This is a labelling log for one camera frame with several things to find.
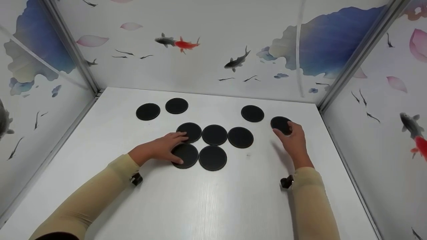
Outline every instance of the metal frame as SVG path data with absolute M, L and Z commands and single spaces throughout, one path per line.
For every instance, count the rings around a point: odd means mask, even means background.
M 74 38 L 71 36 L 71 33 L 65 24 L 64 19 L 62 18 L 59 10 L 56 6 L 55 0 L 39 0 L 40 4 L 44 8 L 47 16 L 50 19 L 50 22 L 61 39 L 62 43 L 65 46 L 65 49 L 70 54 L 72 60 L 76 64 L 77 70 L 82 75 L 83 79 L 86 81 L 88 86 L 91 88 L 94 96 L 99 93 L 100 87 L 95 81 L 92 72 L 89 70 L 89 66 L 86 63 L 85 58 L 83 57 L 80 49 L 78 48 Z
M 375 21 L 366 36 L 362 39 L 357 49 L 351 55 L 343 67 L 343 71 L 338 75 L 326 94 L 317 105 L 320 114 L 324 114 L 338 94 L 351 80 L 362 62 L 366 59 L 377 42 L 389 29 L 391 24 L 399 17 L 411 0 L 390 0 L 381 16 Z

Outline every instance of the pink petal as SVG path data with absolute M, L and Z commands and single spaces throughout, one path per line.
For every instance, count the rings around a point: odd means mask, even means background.
M 111 1 L 116 3 L 128 3 L 128 2 L 131 2 L 132 0 L 111 0 Z
M 134 31 L 134 30 L 137 30 L 141 27 L 142 27 L 142 25 L 139 25 L 138 23 L 123 23 L 121 26 L 121 28 L 123 28 L 125 30 L 129 30 L 129 31 Z
M 84 35 L 81 38 L 77 40 L 76 43 L 85 46 L 85 47 L 99 47 L 106 43 L 109 38 L 102 38 L 98 36 L 92 36 L 92 35 Z
M 365 75 L 365 73 L 363 72 L 361 67 L 359 69 L 357 69 L 357 71 L 354 73 L 353 77 L 355 77 L 355 78 L 368 78 L 368 76 Z
M 408 90 L 406 89 L 405 83 L 397 77 L 389 76 L 387 77 L 387 80 L 389 81 L 390 87 L 408 93 Z
M 427 62 L 427 33 L 415 29 L 409 41 L 409 50 L 417 60 Z

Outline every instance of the right hand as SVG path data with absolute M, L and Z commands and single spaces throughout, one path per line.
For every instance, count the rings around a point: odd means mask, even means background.
M 273 129 L 273 132 L 280 139 L 286 152 L 288 152 L 289 156 L 292 158 L 295 169 L 300 167 L 313 167 L 307 153 L 305 134 L 302 126 L 291 121 L 288 122 L 288 125 L 292 130 L 289 136 L 285 136 L 279 129 Z

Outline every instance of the left hand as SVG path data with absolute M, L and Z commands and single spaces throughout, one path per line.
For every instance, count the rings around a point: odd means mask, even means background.
M 129 156 L 139 166 L 142 166 L 152 158 L 183 164 L 184 161 L 173 155 L 170 151 L 176 145 L 188 139 L 188 137 L 184 137 L 186 134 L 186 132 L 168 133 L 161 138 L 136 146 L 129 152 Z

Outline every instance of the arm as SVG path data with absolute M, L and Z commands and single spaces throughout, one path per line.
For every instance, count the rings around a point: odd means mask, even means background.
M 273 129 L 295 166 L 292 193 L 299 240 L 339 240 L 338 227 L 326 196 L 320 174 L 307 153 L 301 125 L 288 122 L 292 134 L 287 137 Z
M 129 186 L 130 177 L 145 162 L 156 158 L 178 164 L 183 163 L 170 151 L 175 145 L 188 139 L 183 137 L 185 134 L 185 132 L 169 133 L 162 138 L 141 144 L 128 154 L 112 161 L 104 170 L 69 196 L 36 229 L 30 240 L 58 232 L 68 233 L 68 237 L 73 235 L 74 239 L 84 240 L 88 227 Z

